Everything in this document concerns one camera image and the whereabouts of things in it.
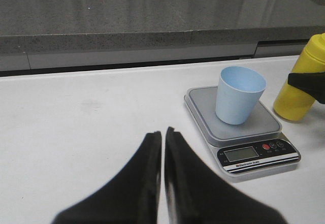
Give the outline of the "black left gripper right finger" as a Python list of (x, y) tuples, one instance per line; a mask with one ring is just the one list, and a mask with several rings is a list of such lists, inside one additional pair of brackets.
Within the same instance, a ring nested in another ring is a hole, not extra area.
[(286, 223), (276, 209), (215, 174), (172, 127), (166, 133), (165, 187), (171, 223)]

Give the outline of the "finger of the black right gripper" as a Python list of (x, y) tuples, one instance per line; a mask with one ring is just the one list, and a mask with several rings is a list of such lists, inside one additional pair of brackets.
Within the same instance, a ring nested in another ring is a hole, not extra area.
[(287, 83), (324, 104), (324, 72), (290, 73)]

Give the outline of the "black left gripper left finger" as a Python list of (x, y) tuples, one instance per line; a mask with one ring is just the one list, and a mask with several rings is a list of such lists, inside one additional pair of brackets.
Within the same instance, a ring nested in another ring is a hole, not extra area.
[(60, 212), (53, 223), (156, 223), (161, 178), (161, 133), (147, 133), (108, 183)]

